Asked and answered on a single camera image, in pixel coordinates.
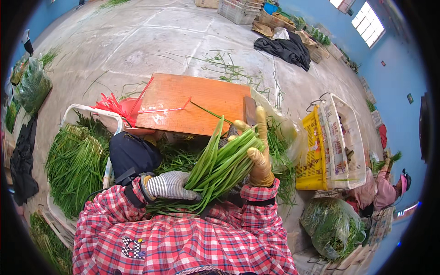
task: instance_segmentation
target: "green plastic bag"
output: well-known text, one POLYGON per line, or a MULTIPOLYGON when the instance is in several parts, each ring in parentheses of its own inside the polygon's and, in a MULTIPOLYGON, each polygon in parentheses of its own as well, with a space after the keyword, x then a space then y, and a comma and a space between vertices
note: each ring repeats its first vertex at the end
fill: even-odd
POLYGON ((29 57, 29 64, 15 89, 14 98, 29 115, 33 116, 38 112, 51 89, 52 81, 44 71, 43 63, 29 57))
POLYGON ((363 222, 353 207, 338 198, 314 198, 300 222, 316 250, 327 259, 343 259, 366 237, 363 222))

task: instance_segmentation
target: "wrist strap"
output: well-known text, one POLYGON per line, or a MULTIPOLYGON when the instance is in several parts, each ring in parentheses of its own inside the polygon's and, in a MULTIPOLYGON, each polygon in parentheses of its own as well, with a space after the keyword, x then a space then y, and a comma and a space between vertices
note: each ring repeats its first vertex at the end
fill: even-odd
POLYGON ((124 194, 127 197, 127 199, 136 207, 136 208, 144 208, 145 203, 141 202, 135 195, 135 192, 133 191, 133 185, 127 185, 127 187, 124 190, 124 194))
POLYGON ((265 200, 265 201, 256 201, 256 202, 247 201, 247 204, 254 205, 254 206, 274 205, 275 204, 275 198, 270 198, 270 199, 265 200))

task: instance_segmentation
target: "sleeve cuff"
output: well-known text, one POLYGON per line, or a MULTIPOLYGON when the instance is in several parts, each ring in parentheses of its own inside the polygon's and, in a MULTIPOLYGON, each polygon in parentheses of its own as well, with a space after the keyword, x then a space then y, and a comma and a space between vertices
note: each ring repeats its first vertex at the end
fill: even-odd
POLYGON ((127 194, 127 192, 129 190, 127 189, 131 189, 129 191, 130 196, 128 197, 129 201, 136 206, 137 208, 143 208, 145 207, 145 205, 149 204, 149 201, 147 199, 145 199, 145 195, 142 192, 142 188, 139 184, 140 181, 140 177, 136 177, 133 181, 131 186, 126 186, 124 189, 124 192, 127 194))
POLYGON ((256 187, 245 184, 240 192, 240 196, 251 202, 266 201, 275 198, 279 186, 279 179, 275 178, 272 187, 256 187))

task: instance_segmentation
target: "clear plastic bag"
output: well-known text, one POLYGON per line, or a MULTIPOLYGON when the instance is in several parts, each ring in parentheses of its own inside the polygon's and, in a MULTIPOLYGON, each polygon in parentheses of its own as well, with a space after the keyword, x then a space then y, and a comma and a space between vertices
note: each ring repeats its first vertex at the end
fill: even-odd
POLYGON ((363 242, 363 223, 353 207, 338 198, 314 198, 300 222, 316 250, 328 259, 342 259, 363 242))
MULTIPOLYGON (((292 120, 284 114, 281 114, 276 110, 270 102, 264 97, 264 95, 256 92, 251 88, 251 96, 257 103, 257 106, 263 106, 266 111, 266 116, 273 116, 273 118, 280 123, 280 135, 278 137, 284 137, 289 148, 286 150, 286 155, 289 161, 292 162, 293 166, 298 163, 305 163, 305 157, 307 156, 307 132, 304 129, 302 121, 298 118, 292 120)), ((282 172, 286 170, 286 166, 283 163, 272 163, 272 172, 282 172)))
POLYGON ((51 89, 52 81, 44 71, 43 63, 29 57, 28 67, 15 89, 14 98, 21 103, 29 115, 33 116, 38 112, 51 89))

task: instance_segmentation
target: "knit glove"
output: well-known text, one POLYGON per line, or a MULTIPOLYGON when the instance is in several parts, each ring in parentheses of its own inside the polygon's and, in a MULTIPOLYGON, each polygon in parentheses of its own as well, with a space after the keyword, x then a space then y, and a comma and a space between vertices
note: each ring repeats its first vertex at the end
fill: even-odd
POLYGON ((185 184, 190 177, 190 173, 181 171, 171 171, 152 178, 151 176, 141 176, 141 187, 145 195, 150 200, 157 197, 169 199, 198 200, 202 196, 194 191, 186 190, 185 184))
MULTIPOLYGON (((274 181, 274 174, 271 169, 271 162, 269 158, 269 145, 268 145, 268 127, 266 125, 266 112, 264 108, 258 106, 255 109, 256 122, 258 124, 259 138, 263 142, 265 149, 261 153, 257 148, 249 148, 247 154, 249 158, 255 163, 252 171, 250 172, 250 178, 248 184, 257 187, 270 187, 274 181)), ((251 128, 244 121, 236 120, 234 125, 242 132, 251 128)), ((231 141, 236 136, 230 136, 228 141, 231 141)))

